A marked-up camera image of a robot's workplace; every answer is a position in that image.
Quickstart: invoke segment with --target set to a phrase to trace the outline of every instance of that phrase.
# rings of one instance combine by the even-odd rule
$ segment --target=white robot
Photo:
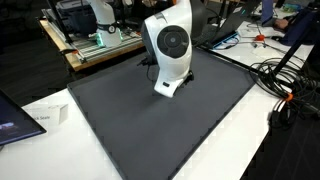
[[[97,19],[98,44],[102,47],[114,47],[121,43],[120,29],[114,17],[113,8],[108,4],[113,0],[87,0]],[[131,0],[122,0],[125,6],[131,6]]]
[[[201,34],[205,12],[200,0],[178,0],[176,5],[144,21],[141,36],[149,57],[142,64],[159,65],[154,89],[160,94],[172,98],[179,86],[193,80],[190,37]]]

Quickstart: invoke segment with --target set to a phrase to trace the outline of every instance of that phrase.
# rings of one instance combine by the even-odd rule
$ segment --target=white table
[[[239,179],[268,132],[268,113],[276,102],[254,86],[175,179]],[[1,179],[121,179],[67,90],[24,108],[60,104],[68,104],[66,121],[0,152]]]
[[[238,28],[238,30],[248,29],[248,27],[247,27],[248,24],[250,24],[250,23],[243,22],[241,24],[241,26]],[[227,50],[214,50],[214,51],[225,56],[225,57],[231,58],[235,61],[238,61],[242,64],[245,64],[247,66],[251,66],[254,63],[261,63],[269,58],[274,58],[274,57],[282,58],[285,55],[285,54],[283,54],[275,49],[272,49],[270,47],[263,48],[261,43],[258,44],[259,45],[258,48],[260,48],[260,50],[263,50],[264,53],[257,55],[257,53],[254,53],[254,52],[257,52],[257,49],[254,48],[252,46],[252,44],[250,44],[250,43],[242,44],[243,42],[253,42],[253,41],[254,41],[254,38],[240,38],[240,43],[237,44],[235,47],[232,47]],[[275,48],[278,48],[278,49],[281,49],[284,51],[288,51],[290,49],[290,46],[282,45],[279,42],[272,40],[270,38],[266,38],[265,43],[272,46],[272,47],[275,47]],[[297,50],[295,55],[297,57],[305,60],[305,59],[307,59],[312,48],[313,48],[313,45],[309,45],[309,46],[301,45],[301,47]],[[295,57],[292,57],[290,60],[292,62],[296,63],[297,65],[299,65],[300,67],[302,67],[302,65],[303,65],[301,60],[298,60]]]
[[[254,12],[255,15],[261,15],[260,11],[262,10],[262,5],[260,4],[259,7],[256,9],[256,11]],[[291,16],[295,13],[292,13],[292,12],[284,12],[282,10],[282,8],[274,8],[273,9],[273,17],[274,18],[278,18],[278,19],[283,19],[284,17],[287,17],[287,16]]]

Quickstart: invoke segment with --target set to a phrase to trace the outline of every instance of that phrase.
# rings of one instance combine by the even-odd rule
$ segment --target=green light
[[[120,39],[121,39],[121,41],[123,40],[123,37],[122,37],[122,32],[120,31],[120,29],[119,29],[119,34],[120,34]]]
[[[101,33],[97,33],[96,39],[97,39],[98,46],[99,47],[104,47],[104,44],[103,44],[103,41],[102,41],[102,37],[101,37]]]

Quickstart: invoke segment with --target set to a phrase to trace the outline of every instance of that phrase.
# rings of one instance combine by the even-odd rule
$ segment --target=laptop
[[[273,18],[273,0],[256,0],[256,7],[261,3],[261,15],[252,15],[252,20],[262,27],[272,27],[276,18]]]
[[[0,109],[0,147],[46,133],[42,126],[1,90]]]
[[[236,37],[238,34],[236,30],[245,20],[250,20],[251,13],[255,10],[256,6],[259,4],[259,0],[252,0],[244,5],[238,5],[234,8],[233,12],[224,21],[220,29],[218,27],[214,28],[215,35],[211,40],[209,40],[205,46],[209,49],[214,49],[225,41]]]

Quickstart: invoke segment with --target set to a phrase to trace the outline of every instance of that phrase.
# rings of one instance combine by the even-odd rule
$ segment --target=gray mat
[[[171,179],[253,81],[246,70],[194,49],[195,81],[170,99],[154,92],[147,67],[136,66],[141,57],[69,90],[123,179]],[[152,67],[150,76],[156,72]]]

